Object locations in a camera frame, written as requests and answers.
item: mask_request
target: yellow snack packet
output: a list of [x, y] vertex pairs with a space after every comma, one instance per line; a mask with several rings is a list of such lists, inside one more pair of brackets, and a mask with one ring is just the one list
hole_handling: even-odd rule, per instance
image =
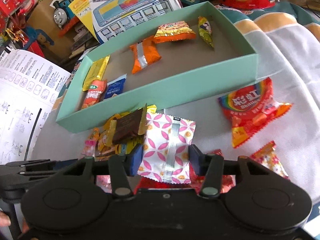
[[209, 21], [207, 18], [199, 16], [198, 28], [199, 28], [199, 35], [207, 43], [209, 46], [214, 48], [214, 44], [212, 41], [212, 29]]
[[126, 143], [120, 143], [115, 147], [116, 154], [118, 155], [129, 154], [137, 144], [139, 143], [143, 144], [143, 141], [144, 141], [144, 135], [132, 138]]
[[113, 116], [111, 116], [107, 121], [106, 123], [102, 126], [102, 129], [105, 131], [105, 130], [109, 130], [110, 128], [110, 123], [112, 120], [117, 120], [117, 119], [120, 119], [122, 117], [122, 115], [120, 114], [114, 114]]
[[162, 43], [166, 41], [191, 40], [195, 38], [196, 33], [190, 29], [189, 25], [184, 21], [180, 21], [160, 25], [153, 41], [154, 43]]
[[156, 111], [157, 111], [157, 106], [156, 105], [147, 106], [147, 112], [148, 113], [155, 114]]
[[92, 66], [90, 67], [87, 76], [84, 79], [82, 91], [89, 90], [90, 85], [94, 80], [102, 80], [102, 76], [109, 62], [109, 58], [110, 55], [98, 59], [97, 61], [92, 63]]

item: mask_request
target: orange snack packet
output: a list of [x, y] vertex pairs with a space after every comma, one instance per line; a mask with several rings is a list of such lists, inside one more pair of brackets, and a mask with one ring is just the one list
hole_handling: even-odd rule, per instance
[[161, 59], [152, 37], [131, 45], [130, 49], [132, 49], [134, 55], [132, 74]]
[[155, 43], [166, 41], [191, 40], [196, 38], [196, 33], [184, 22], [163, 24], [158, 27], [153, 40]]
[[274, 141], [268, 142], [260, 150], [250, 155], [250, 159], [260, 163], [269, 170], [272, 170], [276, 174], [285, 179], [289, 179], [288, 174], [285, 172], [281, 162], [279, 161], [275, 153], [276, 144]]
[[273, 99], [271, 78], [218, 98], [232, 123], [232, 146], [237, 148], [272, 120], [290, 110], [292, 104]]
[[89, 87], [87, 95], [83, 101], [81, 109], [84, 109], [89, 106], [93, 106], [94, 104], [99, 102], [101, 94], [104, 92], [107, 86], [106, 80], [94, 80]]

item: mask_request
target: snack packet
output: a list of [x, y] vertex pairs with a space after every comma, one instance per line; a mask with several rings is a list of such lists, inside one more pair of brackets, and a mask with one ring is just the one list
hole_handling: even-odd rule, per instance
[[147, 106], [147, 113], [155, 114], [156, 111], [157, 111], [157, 106], [156, 105]]
[[[223, 156], [220, 149], [214, 150], [211, 153]], [[194, 170], [192, 168], [192, 165], [190, 165], [190, 179], [191, 179], [190, 186], [195, 189], [197, 194], [200, 193], [200, 189], [201, 189], [202, 182], [204, 181], [204, 177], [205, 176], [196, 175], [196, 173], [194, 172]], [[235, 186], [235, 183], [233, 181], [232, 176], [231, 175], [223, 175], [220, 193], [227, 193], [234, 186]]]
[[209, 21], [207, 18], [199, 16], [198, 18], [198, 29], [199, 35], [204, 40], [205, 43], [209, 44], [212, 48], [214, 48], [213, 41], [212, 41], [212, 29]]
[[105, 161], [108, 160], [112, 155], [116, 154], [114, 146], [104, 146], [102, 151], [95, 156], [95, 161]]
[[84, 142], [84, 148], [82, 150], [83, 155], [94, 156], [97, 141], [99, 139], [99, 128], [95, 127], [92, 130], [92, 133]]
[[115, 146], [116, 154], [118, 155], [129, 154], [137, 144], [143, 144], [143, 141], [144, 141], [144, 135], [141, 135], [141, 136], [132, 138], [126, 143], [118, 144]]
[[107, 91], [103, 100], [122, 94], [126, 78], [127, 74], [124, 74], [117, 79], [109, 82], [107, 84]]
[[[138, 175], [158, 182], [191, 183], [188, 146], [196, 123], [166, 114], [147, 113], [147, 128]], [[173, 167], [173, 172], [166, 172], [166, 166]]]
[[116, 121], [110, 120], [108, 129], [103, 131], [99, 136], [99, 141], [98, 141], [99, 153], [106, 150], [106, 149], [104, 149], [105, 146], [108, 146], [108, 147], [113, 146], [112, 145], [112, 137], [115, 133], [115, 130], [116, 130]]
[[134, 137], [145, 134], [147, 129], [146, 113], [147, 105], [121, 117], [117, 121], [111, 121], [111, 123], [116, 122], [116, 129], [112, 138], [112, 144], [116, 145], [125, 143]]
[[232, 123], [234, 148], [242, 145], [269, 122], [288, 112], [292, 106], [273, 99], [272, 81], [269, 77], [218, 99], [223, 113]]
[[87, 76], [84, 79], [82, 91], [87, 91], [94, 80], [102, 80], [104, 71], [106, 70], [110, 55], [101, 58], [92, 63]]
[[191, 40], [196, 38], [196, 33], [184, 22], [163, 24], [158, 27], [153, 40], [155, 43], [166, 41]]
[[250, 155], [250, 159], [256, 161], [257, 163], [260, 163], [261, 165], [265, 166], [269, 170], [272, 170], [281, 177], [289, 179], [288, 174], [285, 172], [281, 162], [275, 154], [275, 147], [276, 144], [274, 141], [268, 142], [260, 150]]
[[107, 81], [94, 80], [85, 96], [81, 109], [93, 106], [99, 102], [101, 94], [106, 89]]
[[132, 74], [137, 73], [146, 66], [149, 66], [161, 59], [152, 37], [131, 45], [130, 49], [133, 51], [134, 55]]

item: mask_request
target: open cardboard box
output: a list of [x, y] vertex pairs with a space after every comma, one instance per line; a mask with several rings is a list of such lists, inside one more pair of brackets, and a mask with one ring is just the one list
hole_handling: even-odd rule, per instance
[[[210, 21], [215, 50], [198, 35], [199, 16]], [[190, 25], [197, 38], [157, 44], [162, 59], [132, 75], [134, 58], [128, 46], [154, 35], [161, 24], [181, 20]], [[112, 81], [127, 73], [124, 93], [79, 111], [90, 66], [109, 54], [104, 79]], [[77, 133], [146, 103], [163, 109], [227, 92], [254, 82], [257, 64], [254, 49], [219, 10], [209, 2], [192, 5], [133, 27], [87, 54], [62, 102], [57, 123]]]

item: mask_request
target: instruction sheet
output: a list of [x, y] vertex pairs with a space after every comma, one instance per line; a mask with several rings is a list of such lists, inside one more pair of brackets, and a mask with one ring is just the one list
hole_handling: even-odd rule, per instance
[[70, 73], [25, 50], [0, 55], [0, 164], [27, 160]]

